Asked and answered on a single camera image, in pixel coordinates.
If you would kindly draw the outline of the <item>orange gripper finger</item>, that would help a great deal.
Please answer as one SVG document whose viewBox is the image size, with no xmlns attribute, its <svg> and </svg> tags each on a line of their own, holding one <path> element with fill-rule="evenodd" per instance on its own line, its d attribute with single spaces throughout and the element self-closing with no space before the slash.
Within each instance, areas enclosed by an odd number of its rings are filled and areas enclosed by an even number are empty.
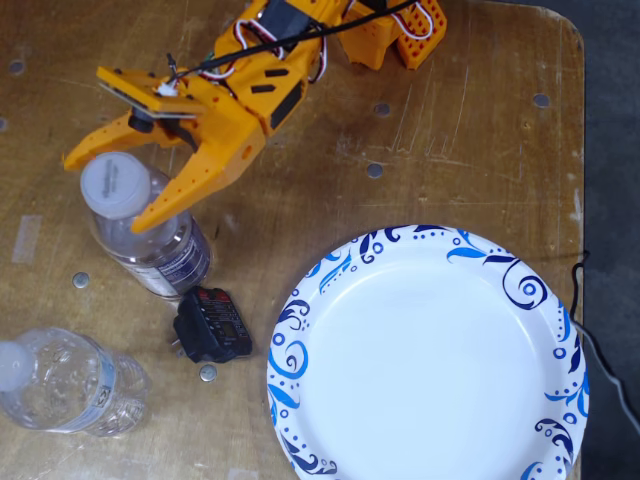
<svg viewBox="0 0 640 480">
<path fill-rule="evenodd" d="M 102 153 L 127 151 L 150 143 L 168 148 L 182 142 L 178 136 L 160 126 L 154 126 L 150 133 L 141 133 L 131 128 L 128 121 L 129 115 L 124 114 L 87 135 L 69 154 L 63 156 L 64 169 L 82 170 Z"/>
<path fill-rule="evenodd" d="M 234 99 L 220 99 L 199 121 L 201 143 L 158 197 L 136 217 L 143 233 L 235 182 L 265 146 L 259 120 Z"/>
</svg>

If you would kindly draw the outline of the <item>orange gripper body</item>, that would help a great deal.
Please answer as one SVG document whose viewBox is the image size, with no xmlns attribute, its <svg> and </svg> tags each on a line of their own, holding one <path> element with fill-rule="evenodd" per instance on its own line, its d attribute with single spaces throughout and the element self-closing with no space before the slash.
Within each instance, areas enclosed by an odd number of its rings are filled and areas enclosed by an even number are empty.
<svg viewBox="0 0 640 480">
<path fill-rule="evenodd" d="M 197 135 L 271 135 L 304 99 L 320 73 L 318 49 L 278 57 L 263 51 L 218 68 L 202 68 L 189 93 L 206 112 L 188 123 Z"/>
</svg>

